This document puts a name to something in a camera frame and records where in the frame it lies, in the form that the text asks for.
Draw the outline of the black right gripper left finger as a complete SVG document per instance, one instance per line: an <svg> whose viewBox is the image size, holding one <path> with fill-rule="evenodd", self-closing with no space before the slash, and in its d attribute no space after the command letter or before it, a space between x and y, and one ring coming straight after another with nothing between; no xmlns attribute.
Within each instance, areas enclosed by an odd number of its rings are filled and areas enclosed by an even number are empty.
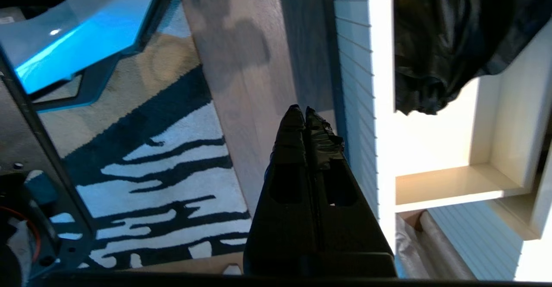
<svg viewBox="0 0 552 287"><path fill-rule="evenodd" d="M304 116L294 104L282 117L270 154L243 252L245 275L309 275L315 236L304 130Z"/></svg>

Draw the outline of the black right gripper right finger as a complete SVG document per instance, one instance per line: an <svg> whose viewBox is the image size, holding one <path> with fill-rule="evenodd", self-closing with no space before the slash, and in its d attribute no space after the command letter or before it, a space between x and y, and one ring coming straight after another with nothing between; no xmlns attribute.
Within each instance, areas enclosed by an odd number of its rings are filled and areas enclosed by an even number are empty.
<svg viewBox="0 0 552 287"><path fill-rule="evenodd" d="M343 153L343 138L313 108L305 140L320 273L396 277L394 254Z"/></svg>

